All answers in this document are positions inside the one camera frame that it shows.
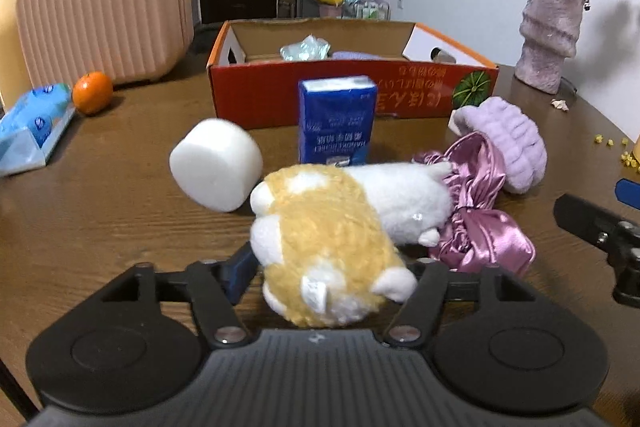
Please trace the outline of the yellow and white plush toy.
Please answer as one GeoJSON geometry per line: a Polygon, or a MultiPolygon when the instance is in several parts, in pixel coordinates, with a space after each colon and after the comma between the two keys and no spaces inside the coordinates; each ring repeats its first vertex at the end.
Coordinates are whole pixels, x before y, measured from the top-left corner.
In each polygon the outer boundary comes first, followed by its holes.
{"type": "Polygon", "coordinates": [[[449,161],[294,165],[250,194],[250,247],[271,310],[298,327],[340,327],[385,301],[404,303],[416,276],[399,247],[432,248],[454,203],[449,161]]]}

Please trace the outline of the iridescent white plastic bag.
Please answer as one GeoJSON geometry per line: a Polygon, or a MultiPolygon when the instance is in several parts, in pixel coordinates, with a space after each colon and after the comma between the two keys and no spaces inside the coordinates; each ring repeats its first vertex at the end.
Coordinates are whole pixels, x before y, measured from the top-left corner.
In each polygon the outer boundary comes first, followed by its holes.
{"type": "Polygon", "coordinates": [[[285,62],[323,61],[330,51],[331,45],[326,40],[309,35],[302,41],[282,46],[280,57],[285,62]]]}

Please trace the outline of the purple woven drawstring pouch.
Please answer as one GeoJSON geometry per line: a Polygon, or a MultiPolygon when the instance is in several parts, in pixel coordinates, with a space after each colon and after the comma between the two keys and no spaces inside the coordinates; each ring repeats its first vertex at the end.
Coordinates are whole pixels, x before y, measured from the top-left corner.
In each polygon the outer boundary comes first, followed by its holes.
{"type": "Polygon", "coordinates": [[[331,54],[332,60],[339,61],[382,61],[383,57],[363,52],[335,51],[331,54]]]}

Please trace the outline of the yellow bear mug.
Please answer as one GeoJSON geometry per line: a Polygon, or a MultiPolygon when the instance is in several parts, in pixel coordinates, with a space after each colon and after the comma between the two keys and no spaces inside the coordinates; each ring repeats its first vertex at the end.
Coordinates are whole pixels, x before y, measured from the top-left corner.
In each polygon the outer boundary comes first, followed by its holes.
{"type": "Polygon", "coordinates": [[[634,143],[634,148],[632,149],[632,155],[634,155],[634,159],[636,161],[640,162],[640,136],[638,136],[636,143],[634,143]]]}

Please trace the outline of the pink satin scrunchie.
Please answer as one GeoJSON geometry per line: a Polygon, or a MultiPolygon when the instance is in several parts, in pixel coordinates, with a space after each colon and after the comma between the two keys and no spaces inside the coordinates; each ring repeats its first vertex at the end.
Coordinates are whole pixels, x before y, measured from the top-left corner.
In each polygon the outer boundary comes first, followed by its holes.
{"type": "Polygon", "coordinates": [[[439,229],[440,239],[428,250],[431,258],[452,271],[474,273],[499,265],[524,274],[536,257],[534,244],[516,221],[494,207],[506,183],[503,156],[486,135],[472,132],[439,153],[413,156],[418,164],[448,161],[452,171],[444,182],[452,198],[452,213],[439,229]]]}

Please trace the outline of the lilac fluffy headband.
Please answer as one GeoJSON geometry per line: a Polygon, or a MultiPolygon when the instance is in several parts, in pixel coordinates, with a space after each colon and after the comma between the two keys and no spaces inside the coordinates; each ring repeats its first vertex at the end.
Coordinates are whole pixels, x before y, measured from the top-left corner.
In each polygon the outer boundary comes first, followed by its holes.
{"type": "Polygon", "coordinates": [[[449,129],[459,136],[483,133],[500,150],[506,191],[525,194],[544,179],[548,154],[536,122],[500,96],[490,96],[480,106],[455,109],[449,129]]]}

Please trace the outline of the fallen pink petal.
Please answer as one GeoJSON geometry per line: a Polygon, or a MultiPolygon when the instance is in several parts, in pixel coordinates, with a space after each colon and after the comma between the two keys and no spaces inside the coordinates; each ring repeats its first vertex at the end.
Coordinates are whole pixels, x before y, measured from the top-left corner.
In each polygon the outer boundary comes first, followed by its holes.
{"type": "Polygon", "coordinates": [[[565,100],[560,100],[559,98],[552,98],[550,102],[551,106],[557,110],[562,110],[562,112],[566,113],[570,110],[565,100]]]}

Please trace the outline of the white foam cylinder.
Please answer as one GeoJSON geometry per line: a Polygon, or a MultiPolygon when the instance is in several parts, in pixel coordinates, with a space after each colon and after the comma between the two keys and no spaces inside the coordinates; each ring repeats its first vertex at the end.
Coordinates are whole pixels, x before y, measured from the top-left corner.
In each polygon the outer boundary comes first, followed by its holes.
{"type": "Polygon", "coordinates": [[[199,122],[169,154],[178,187],[198,205],[218,212],[240,208],[262,175],[262,152],[233,122],[199,122]]]}

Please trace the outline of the purple textured vase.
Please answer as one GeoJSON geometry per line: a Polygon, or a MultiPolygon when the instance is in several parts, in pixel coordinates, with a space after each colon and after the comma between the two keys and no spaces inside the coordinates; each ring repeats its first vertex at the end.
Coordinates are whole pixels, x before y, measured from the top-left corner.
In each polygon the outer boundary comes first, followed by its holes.
{"type": "Polygon", "coordinates": [[[576,54],[587,0],[527,0],[520,34],[524,38],[514,75],[547,94],[560,90],[562,68],[576,54]]]}

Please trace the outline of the blue tissue pack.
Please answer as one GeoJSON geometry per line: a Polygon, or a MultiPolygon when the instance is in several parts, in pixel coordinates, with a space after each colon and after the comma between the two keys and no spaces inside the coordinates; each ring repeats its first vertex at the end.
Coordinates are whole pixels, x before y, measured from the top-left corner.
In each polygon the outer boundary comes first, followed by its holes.
{"type": "Polygon", "coordinates": [[[364,165],[377,98],[367,76],[299,81],[299,164],[364,165]]]}

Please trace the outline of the orange cardboard box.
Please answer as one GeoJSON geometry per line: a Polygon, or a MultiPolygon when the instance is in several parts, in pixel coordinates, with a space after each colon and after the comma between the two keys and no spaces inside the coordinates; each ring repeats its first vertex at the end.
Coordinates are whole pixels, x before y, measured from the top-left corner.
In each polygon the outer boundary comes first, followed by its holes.
{"type": "Polygon", "coordinates": [[[488,58],[423,24],[350,18],[232,20],[222,25],[207,62],[217,117],[245,129],[296,124],[303,80],[367,76],[378,87],[378,115],[435,118],[484,102],[498,72],[488,58]],[[331,45],[325,60],[282,60],[282,46],[309,35],[331,45]],[[335,51],[383,60],[332,60],[335,51]]]}

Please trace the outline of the orange tangerine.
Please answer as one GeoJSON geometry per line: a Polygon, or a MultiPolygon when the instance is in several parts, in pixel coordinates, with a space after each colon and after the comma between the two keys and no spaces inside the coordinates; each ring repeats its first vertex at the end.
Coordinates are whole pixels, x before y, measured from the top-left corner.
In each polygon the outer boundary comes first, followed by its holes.
{"type": "Polygon", "coordinates": [[[77,80],[72,90],[72,101],[79,113],[96,115],[113,100],[113,83],[104,72],[89,72],[77,80]]]}

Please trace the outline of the blue wet wipes pack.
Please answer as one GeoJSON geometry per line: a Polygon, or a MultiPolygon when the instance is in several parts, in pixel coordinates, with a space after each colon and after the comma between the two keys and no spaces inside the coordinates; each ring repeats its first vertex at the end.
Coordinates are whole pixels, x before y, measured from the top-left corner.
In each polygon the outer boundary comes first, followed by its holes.
{"type": "Polygon", "coordinates": [[[32,171],[47,163],[75,115],[64,83],[32,89],[1,118],[1,176],[32,171]]]}

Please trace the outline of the yellow thermos bottle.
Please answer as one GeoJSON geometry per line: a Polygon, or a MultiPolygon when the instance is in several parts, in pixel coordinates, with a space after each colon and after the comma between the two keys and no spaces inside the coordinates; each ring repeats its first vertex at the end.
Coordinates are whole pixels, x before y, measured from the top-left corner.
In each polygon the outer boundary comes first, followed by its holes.
{"type": "Polygon", "coordinates": [[[32,89],[18,33],[17,0],[0,0],[0,93],[4,113],[32,89]]]}

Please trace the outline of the pink ribbed suitcase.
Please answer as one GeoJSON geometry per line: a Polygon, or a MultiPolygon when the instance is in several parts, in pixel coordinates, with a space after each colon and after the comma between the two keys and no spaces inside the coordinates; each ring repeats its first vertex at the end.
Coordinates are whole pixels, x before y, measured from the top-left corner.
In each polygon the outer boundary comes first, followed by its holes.
{"type": "Polygon", "coordinates": [[[16,0],[29,80],[73,86],[88,72],[114,83],[154,80],[194,37],[192,0],[16,0]]]}

